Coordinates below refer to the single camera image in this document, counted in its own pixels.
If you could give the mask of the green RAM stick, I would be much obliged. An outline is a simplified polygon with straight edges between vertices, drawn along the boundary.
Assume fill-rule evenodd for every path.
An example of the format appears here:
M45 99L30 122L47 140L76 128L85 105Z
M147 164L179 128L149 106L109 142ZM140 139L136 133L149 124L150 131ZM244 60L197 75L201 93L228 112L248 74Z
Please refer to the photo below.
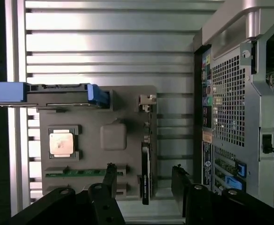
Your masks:
M105 176L106 169L87 169L87 170L66 170L62 173L47 173L46 177L97 177Z

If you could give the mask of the hard disk with blue carrier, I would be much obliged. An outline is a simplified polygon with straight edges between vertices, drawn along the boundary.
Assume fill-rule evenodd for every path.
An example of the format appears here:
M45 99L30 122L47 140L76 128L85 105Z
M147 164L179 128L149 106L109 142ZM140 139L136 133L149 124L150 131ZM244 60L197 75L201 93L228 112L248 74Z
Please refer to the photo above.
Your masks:
M96 84L30 84L0 82L0 106L58 108L87 106L109 108L110 93Z

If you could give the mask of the open grey PC case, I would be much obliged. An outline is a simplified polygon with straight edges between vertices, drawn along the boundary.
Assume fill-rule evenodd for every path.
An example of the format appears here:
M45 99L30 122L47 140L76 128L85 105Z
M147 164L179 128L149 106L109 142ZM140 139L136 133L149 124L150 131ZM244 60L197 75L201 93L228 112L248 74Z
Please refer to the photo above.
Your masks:
M193 39L193 179L274 206L274 0L225 0Z

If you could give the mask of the silver CPU chip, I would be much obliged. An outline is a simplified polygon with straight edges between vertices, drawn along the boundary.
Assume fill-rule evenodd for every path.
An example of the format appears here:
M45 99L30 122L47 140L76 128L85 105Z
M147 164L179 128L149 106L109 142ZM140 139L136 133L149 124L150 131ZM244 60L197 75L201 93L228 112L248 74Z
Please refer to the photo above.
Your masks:
M70 157L74 153L74 136L72 133L51 133L49 146L54 157Z

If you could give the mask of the grey parts rack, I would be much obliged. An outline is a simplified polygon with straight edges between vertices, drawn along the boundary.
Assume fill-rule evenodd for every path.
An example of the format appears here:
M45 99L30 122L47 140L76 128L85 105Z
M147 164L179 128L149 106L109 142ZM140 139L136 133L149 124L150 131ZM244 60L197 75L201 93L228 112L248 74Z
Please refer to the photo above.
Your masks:
M99 183L97 177L46 177L47 173L66 170L107 169L109 163L117 167L118 200L142 200L141 142L147 114L139 111L140 95L156 95L154 86L104 86L110 93L109 108L66 106L39 109L42 192L55 188L72 188L76 192ZM151 137L151 198L157 183L157 112L152 112ZM51 133L72 133L74 153L70 157L50 154Z

